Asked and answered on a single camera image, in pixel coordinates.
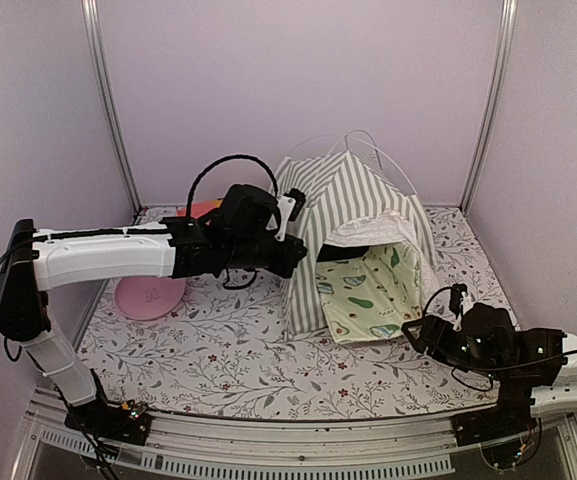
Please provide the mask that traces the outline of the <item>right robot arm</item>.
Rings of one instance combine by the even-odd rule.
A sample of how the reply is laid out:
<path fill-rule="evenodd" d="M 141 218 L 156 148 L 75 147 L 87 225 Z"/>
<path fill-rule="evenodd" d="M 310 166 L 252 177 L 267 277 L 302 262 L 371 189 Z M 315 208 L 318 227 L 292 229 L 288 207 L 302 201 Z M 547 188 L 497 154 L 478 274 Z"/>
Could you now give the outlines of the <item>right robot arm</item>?
<path fill-rule="evenodd" d="M 485 427 L 505 436 L 533 405 L 532 391 L 551 387 L 563 373 L 577 370 L 577 337 L 562 330 L 517 330 L 503 308 L 476 303 L 461 317 L 461 327 L 435 315 L 401 327 L 413 349 L 463 372 L 499 383 L 496 406 L 485 415 Z"/>

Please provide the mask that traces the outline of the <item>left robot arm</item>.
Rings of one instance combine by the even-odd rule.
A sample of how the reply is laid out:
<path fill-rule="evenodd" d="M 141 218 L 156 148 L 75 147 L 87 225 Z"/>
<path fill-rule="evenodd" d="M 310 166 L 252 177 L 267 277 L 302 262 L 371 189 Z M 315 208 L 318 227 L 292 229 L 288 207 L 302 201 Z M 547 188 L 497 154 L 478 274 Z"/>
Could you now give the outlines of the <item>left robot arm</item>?
<path fill-rule="evenodd" d="M 287 227 L 305 204 L 297 189 L 278 197 L 252 185 L 230 187 L 202 217 L 166 217 L 139 226 L 83 231 L 15 225 L 0 262 L 0 333 L 19 343 L 96 434 L 116 426 L 114 408 L 47 313 L 48 291 L 123 277 L 219 277 L 234 269 L 292 276 L 307 249 Z"/>

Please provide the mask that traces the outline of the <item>avocado print cushion mat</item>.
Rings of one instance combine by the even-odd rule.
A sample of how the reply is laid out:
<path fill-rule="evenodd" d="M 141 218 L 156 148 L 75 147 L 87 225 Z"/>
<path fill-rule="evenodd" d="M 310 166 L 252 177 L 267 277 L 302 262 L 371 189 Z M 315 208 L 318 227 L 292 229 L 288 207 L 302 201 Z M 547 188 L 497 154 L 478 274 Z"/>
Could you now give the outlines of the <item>avocado print cushion mat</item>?
<path fill-rule="evenodd" d="M 337 344 L 400 336 L 404 323 L 422 316 L 433 289 L 425 258 L 406 242 L 373 246 L 350 259 L 319 262 L 315 280 Z"/>

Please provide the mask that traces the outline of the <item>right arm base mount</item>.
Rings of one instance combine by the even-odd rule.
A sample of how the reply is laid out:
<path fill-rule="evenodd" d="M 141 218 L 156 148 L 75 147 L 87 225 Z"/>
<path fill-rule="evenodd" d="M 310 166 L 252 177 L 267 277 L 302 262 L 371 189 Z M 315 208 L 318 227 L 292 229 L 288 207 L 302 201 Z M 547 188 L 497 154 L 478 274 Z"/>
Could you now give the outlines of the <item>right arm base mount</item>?
<path fill-rule="evenodd" d="M 480 445 L 488 466 L 514 470 L 529 462 L 542 443 L 542 421 L 531 415 L 532 388 L 518 382 L 500 384 L 494 406 L 456 414 L 451 428 L 458 446 Z"/>

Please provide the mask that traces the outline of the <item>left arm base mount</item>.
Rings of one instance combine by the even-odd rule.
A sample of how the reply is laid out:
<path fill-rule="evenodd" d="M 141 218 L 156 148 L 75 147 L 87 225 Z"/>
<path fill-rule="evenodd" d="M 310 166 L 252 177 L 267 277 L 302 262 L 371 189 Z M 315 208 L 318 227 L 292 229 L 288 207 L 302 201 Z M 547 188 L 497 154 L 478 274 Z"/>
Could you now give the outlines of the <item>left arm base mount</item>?
<path fill-rule="evenodd" d="M 110 402 L 98 381 L 95 386 L 96 393 L 90 402 L 73 406 L 63 399 L 67 409 L 65 426 L 95 438 L 144 446 L 153 421 L 147 406 L 134 400 L 123 404 Z"/>

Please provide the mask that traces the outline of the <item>striped fabric pet tent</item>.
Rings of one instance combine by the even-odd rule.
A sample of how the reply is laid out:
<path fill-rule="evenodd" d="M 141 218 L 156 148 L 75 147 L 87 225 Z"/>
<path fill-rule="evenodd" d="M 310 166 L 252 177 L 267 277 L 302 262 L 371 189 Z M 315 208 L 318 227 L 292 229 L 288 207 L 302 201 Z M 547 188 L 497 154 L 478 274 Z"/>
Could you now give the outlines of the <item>striped fabric pet tent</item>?
<path fill-rule="evenodd" d="M 296 188 L 306 196 L 305 206 L 288 227 L 304 241 L 307 254 L 282 286 L 287 338 L 319 329 L 330 333 L 316 287 L 319 262 L 406 242 L 423 255 L 431 271 L 430 296 L 438 290 L 437 257 L 425 209 L 416 195 L 401 192 L 377 163 L 351 151 L 291 159 L 277 171 L 277 181 L 281 191 Z"/>

